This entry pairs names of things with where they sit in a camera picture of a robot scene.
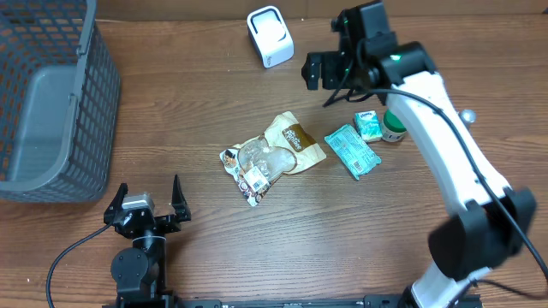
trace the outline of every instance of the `wooden table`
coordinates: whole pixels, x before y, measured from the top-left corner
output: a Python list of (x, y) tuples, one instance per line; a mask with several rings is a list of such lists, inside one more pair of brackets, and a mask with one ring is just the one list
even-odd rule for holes
[[(514, 187), (539, 201), (530, 232), (548, 258), (548, 18), (543, 15), (399, 17), (400, 42), (421, 41), (459, 110), (474, 109), (473, 135)], [(169, 285), (183, 298), (322, 299), (400, 293), (431, 262), (426, 238), (447, 216), (438, 186), (411, 139), (376, 143), (383, 163), (354, 181), (323, 141), (354, 112), (384, 112), (377, 99), (321, 104), (301, 66), (335, 50), (328, 20), (291, 20), (295, 56), (264, 70), (244, 21), (101, 23), (122, 74), (110, 186), (94, 204), (0, 206), (0, 307), (46, 307), (45, 277), (65, 247), (102, 226), (121, 182), (152, 193), (168, 213), (174, 174), (193, 212), (169, 236)], [(327, 159), (285, 176), (251, 208), (218, 153), (258, 135), (291, 110)], [(130, 241), (107, 231), (70, 253), (53, 282), (57, 307), (100, 307), (116, 286), (111, 259)], [(527, 252), (492, 279), (531, 292), (545, 283)], [(490, 287), (487, 307), (546, 307)]]

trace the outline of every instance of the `white box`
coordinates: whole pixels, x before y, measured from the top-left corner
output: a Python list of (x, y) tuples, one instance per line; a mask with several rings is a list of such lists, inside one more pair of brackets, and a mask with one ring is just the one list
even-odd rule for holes
[(249, 14), (247, 30), (265, 68), (288, 61), (293, 56), (293, 39), (276, 7), (267, 6)]

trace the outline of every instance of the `teal packet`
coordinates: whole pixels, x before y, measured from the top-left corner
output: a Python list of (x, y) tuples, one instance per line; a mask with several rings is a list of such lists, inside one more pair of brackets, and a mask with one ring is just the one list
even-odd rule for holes
[(382, 162), (350, 124), (325, 137), (325, 142), (341, 158), (357, 181), (360, 180), (360, 175), (368, 174)]
[(366, 142), (380, 141), (383, 137), (375, 111), (358, 112), (354, 117), (354, 122), (358, 133)]

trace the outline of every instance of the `white device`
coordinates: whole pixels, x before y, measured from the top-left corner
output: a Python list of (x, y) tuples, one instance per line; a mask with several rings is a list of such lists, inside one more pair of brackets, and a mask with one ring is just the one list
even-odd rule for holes
[[(402, 85), (392, 85), (392, 88), (411, 92), (441, 108), (457, 127), (491, 190), (499, 198), (503, 197), (503, 188), (510, 187), (509, 183), (487, 161), (474, 142), (453, 108), (442, 77), (438, 73), (430, 74), (425, 71), (410, 75), (403, 81)], [(439, 115), (433, 113), (428, 106), (402, 95), (389, 94), (386, 105), (408, 130), (428, 163), (450, 216), (466, 211), (465, 203), (469, 200), (476, 200), (480, 205), (491, 202), (485, 189), (478, 183), (477, 175), (464, 150)], [(413, 284), (411, 292), (419, 308), (444, 308), (470, 281), (478, 280), (490, 271), (489, 268), (478, 269), (467, 279), (455, 281), (445, 276), (432, 262), (426, 273)]]
[(295, 53), (291, 34), (276, 7), (267, 6), (249, 14), (247, 30), (265, 68), (288, 61)]

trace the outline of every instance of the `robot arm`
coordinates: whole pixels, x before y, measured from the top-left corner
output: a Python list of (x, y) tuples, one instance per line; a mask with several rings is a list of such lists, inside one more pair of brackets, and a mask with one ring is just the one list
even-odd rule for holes
[[(509, 187), (509, 183), (487, 161), (461, 122), (447, 96), (441, 76), (421, 72), (403, 80), (402, 85), (393, 85), (393, 88), (421, 96), (441, 108), (457, 126), (492, 191), (499, 198), (503, 198), (503, 189)], [(475, 200), (481, 205), (491, 202), (491, 198), (477, 181), (477, 176), (472, 171), (461, 145), (439, 115), (412, 98), (401, 95), (389, 94), (386, 105), (403, 123), (428, 163), (439, 184), (450, 216), (467, 211), (466, 203), (470, 200)], [(411, 288), (414, 302), (421, 308), (446, 307), (471, 280), (478, 280), (489, 271), (486, 267), (478, 269), (469, 277), (455, 281), (444, 275), (438, 266), (432, 263)]]
[[(424, 156), (442, 192), (450, 219), (430, 234), (433, 263), (398, 307), (447, 307), (478, 280), (520, 251), (522, 242), (473, 171), (461, 143), (436, 110), (389, 89), (417, 95), (440, 108), (456, 127), (487, 186), (527, 232), (536, 203), (514, 192), (475, 144), (453, 105), (432, 59), (419, 43), (398, 45), (380, 1), (344, 10), (332, 24), (340, 50), (308, 54), (302, 76), (309, 90), (343, 88), (373, 92), (402, 122)], [(334, 102), (330, 98), (325, 104)]]
[(177, 297), (167, 285), (166, 234), (181, 231), (181, 223), (191, 220), (190, 209), (181, 190), (179, 177), (173, 180), (171, 206), (175, 214), (154, 216), (154, 202), (144, 192), (128, 195), (128, 186), (121, 184), (118, 193), (104, 212), (104, 223), (132, 240), (114, 257), (110, 273), (116, 282), (114, 307), (177, 307)]

